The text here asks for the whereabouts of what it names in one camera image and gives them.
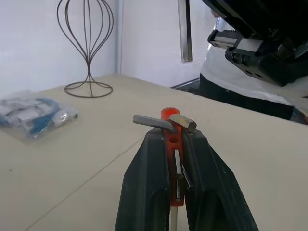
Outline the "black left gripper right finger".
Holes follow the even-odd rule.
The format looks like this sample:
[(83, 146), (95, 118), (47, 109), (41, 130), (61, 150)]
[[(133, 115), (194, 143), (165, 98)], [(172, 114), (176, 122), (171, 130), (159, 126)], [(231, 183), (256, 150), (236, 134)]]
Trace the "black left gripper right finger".
[(185, 193), (191, 231), (257, 231), (257, 224), (232, 170), (200, 132), (183, 133)]

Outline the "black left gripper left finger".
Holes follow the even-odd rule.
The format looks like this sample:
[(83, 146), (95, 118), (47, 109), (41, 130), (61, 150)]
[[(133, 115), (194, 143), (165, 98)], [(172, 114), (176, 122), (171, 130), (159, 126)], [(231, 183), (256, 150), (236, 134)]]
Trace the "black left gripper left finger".
[(163, 131), (148, 131), (124, 174), (115, 230), (169, 230), (173, 169)]

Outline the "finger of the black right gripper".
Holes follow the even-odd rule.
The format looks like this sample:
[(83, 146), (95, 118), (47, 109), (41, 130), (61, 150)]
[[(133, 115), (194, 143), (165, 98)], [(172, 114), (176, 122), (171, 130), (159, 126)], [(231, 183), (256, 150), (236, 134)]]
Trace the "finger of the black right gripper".
[(308, 75), (307, 59), (282, 60), (277, 51), (274, 43), (242, 38), (226, 50), (225, 57), (246, 75), (279, 87)]

